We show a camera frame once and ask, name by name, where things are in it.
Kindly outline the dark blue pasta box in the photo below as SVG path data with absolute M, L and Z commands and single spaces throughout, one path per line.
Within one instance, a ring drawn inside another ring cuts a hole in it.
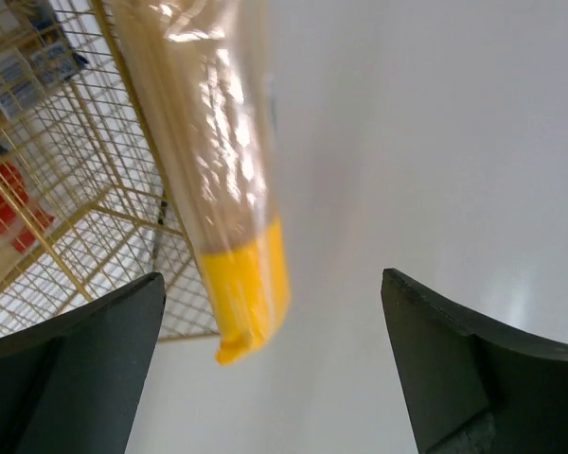
M 47 1 L 0 1 L 0 122 L 86 69 Z

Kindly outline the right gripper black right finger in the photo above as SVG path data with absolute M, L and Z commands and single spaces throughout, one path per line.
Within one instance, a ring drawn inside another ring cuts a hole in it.
M 568 344 L 459 305 L 395 269 L 382 307 L 421 453 L 568 453 Z

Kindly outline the yellow end spaghetti bag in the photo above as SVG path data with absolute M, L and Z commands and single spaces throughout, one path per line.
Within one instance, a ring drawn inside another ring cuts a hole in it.
M 273 182 L 263 1 L 113 1 L 134 90 L 186 228 L 220 364 L 264 347 L 291 292 Z

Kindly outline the red end spaghetti bag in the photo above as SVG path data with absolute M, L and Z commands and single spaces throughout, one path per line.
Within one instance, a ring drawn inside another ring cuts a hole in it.
M 19 254 L 25 254 L 37 241 L 37 237 L 21 217 L 25 213 L 40 234 L 53 224 L 55 217 L 46 211 L 27 190 L 25 174 L 9 151 L 0 144 L 0 240 Z

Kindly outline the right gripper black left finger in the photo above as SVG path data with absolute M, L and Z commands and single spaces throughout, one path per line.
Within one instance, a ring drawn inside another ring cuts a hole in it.
M 123 453 L 166 305 L 151 272 L 0 339 L 0 453 Z

